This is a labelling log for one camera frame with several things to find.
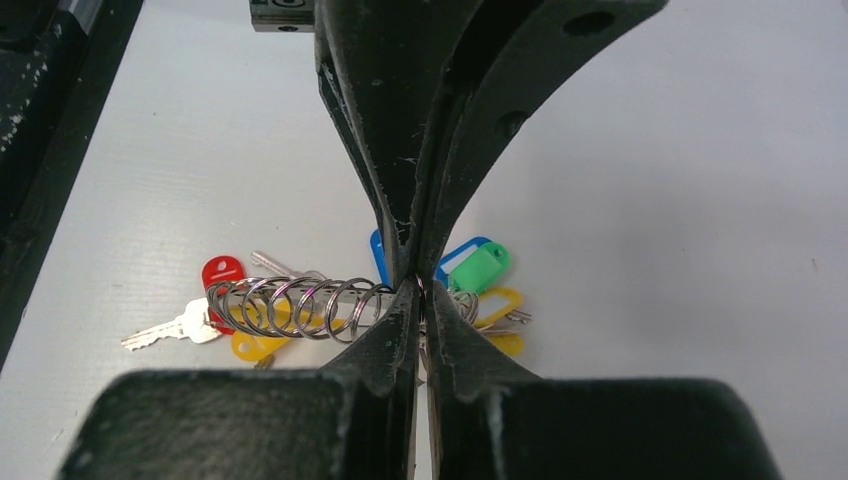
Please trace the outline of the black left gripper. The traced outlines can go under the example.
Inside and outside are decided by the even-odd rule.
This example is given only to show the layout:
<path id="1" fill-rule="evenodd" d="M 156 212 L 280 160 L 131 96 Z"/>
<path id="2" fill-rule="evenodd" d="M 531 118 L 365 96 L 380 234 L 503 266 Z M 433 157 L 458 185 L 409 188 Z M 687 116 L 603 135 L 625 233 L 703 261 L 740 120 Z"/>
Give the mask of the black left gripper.
<path id="1" fill-rule="evenodd" d="M 374 209 L 393 284 L 432 283 L 435 194 L 469 97 L 451 62 L 481 1 L 250 0 L 256 32 L 312 33 L 320 94 Z"/>

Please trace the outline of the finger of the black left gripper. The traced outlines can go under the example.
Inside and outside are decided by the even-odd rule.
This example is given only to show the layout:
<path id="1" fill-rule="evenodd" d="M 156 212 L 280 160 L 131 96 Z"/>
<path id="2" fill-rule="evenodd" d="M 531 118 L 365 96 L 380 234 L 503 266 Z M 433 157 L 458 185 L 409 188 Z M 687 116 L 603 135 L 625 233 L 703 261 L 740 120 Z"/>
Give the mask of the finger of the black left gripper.
<path id="1" fill-rule="evenodd" d="M 463 32 L 428 133 L 413 271 L 433 276 L 448 237 L 524 123 L 663 1 L 485 1 Z"/>

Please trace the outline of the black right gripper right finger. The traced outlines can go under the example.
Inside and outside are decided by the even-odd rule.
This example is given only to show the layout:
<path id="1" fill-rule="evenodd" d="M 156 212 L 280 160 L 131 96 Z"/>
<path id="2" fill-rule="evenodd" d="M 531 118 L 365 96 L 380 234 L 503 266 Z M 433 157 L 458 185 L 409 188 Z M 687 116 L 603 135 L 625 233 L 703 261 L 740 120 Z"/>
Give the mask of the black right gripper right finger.
<path id="1" fill-rule="evenodd" d="M 427 291 L 437 479 L 777 479 L 744 401 L 706 378 L 548 379 Z"/>

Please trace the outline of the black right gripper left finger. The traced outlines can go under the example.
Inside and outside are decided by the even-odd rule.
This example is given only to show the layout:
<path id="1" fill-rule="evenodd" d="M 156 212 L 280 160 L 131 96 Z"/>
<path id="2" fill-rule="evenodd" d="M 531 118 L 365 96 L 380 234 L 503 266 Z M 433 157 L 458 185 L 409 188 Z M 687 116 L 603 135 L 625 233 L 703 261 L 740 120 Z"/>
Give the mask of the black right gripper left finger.
<path id="1" fill-rule="evenodd" d="M 139 370 L 90 409 L 61 479 L 409 479 L 419 284 L 317 369 Z"/>

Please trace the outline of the large keyring with yellow handle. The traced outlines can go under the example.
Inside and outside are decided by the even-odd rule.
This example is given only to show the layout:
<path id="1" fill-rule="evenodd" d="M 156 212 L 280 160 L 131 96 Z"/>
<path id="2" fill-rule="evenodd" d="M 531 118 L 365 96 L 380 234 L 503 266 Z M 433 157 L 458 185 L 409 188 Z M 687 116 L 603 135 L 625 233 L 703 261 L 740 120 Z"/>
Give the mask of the large keyring with yellow handle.
<path id="1" fill-rule="evenodd" d="M 267 305 L 269 328 L 275 330 L 267 336 L 289 336 L 285 328 L 292 325 L 295 339 L 350 345 L 388 312 L 398 292 L 364 278 L 274 276 L 216 282 L 206 288 L 206 299 L 222 323 L 235 332 L 245 328 L 233 319 L 229 307 L 262 300 Z"/>

